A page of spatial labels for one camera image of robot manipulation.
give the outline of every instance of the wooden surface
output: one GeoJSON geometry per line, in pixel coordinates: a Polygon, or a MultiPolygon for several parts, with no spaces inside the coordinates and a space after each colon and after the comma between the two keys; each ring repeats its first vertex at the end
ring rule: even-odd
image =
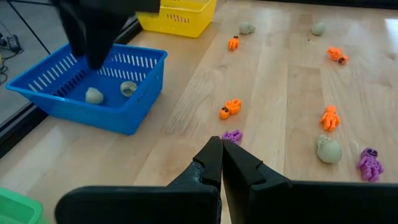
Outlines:
{"type": "MultiPolygon", "coordinates": [[[[123,136],[47,118],[0,160],[0,186],[40,200],[53,222],[57,200],[83,185],[166,185],[210,136],[244,133],[242,147],[288,178],[360,180],[356,163],[375,147],[381,182],[398,182],[398,14],[347,7],[229,1],[198,39],[141,32],[132,45],[169,53],[164,89],[137,133],[123,136]],[[250,21],[235,52],[227,41],[250,21]],[[326,24],[323,36],[309,30],[326,24]],[[326,57],[342,47],[350,61],[326,57]],[[243,102],[227,121],[223,103],[243,102]],[[334,104],[342,124],[329,136],[344,148],[337,165],[316,156],[318,123],[334,104]]],[[[223,194],[223,223],[230,223],[223,194]]]]}

